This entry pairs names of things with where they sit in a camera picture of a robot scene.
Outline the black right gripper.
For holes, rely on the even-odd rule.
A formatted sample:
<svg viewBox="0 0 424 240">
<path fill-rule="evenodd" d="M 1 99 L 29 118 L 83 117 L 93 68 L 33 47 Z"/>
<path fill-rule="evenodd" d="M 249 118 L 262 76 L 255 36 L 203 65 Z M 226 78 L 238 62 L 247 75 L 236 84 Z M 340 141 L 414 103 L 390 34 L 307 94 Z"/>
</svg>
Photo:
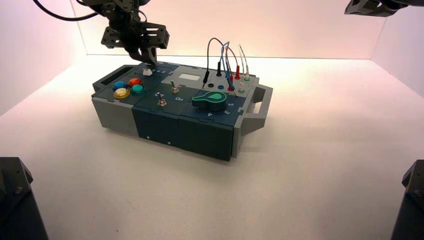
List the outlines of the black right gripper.
<svg viewBox="0 0 424 240">
<path fill-rule="evenodd" d="M 345 15 L 359 15 L 371 17 L 389 17 L 398 10 L 390 8 L 381 0 L 351 0 L 345 10 Z"/>
</svg>

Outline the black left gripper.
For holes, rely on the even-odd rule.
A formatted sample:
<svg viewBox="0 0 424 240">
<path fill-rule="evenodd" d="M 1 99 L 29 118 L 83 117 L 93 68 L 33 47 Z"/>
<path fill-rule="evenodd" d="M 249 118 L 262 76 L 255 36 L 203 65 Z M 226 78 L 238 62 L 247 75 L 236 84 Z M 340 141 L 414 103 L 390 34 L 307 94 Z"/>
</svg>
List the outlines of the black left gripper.
<svg viewBox="0 0 424 240">
<path fill-rule="evenodd" d="M 140 21 L 137 14 L 116 15 L 108 20 L 101 44 L 109 49 L 126 48 L 136 61 L 157 64 L 157 49 L 168 47 L 170 35 L 165 25 Z"/>
</svg>

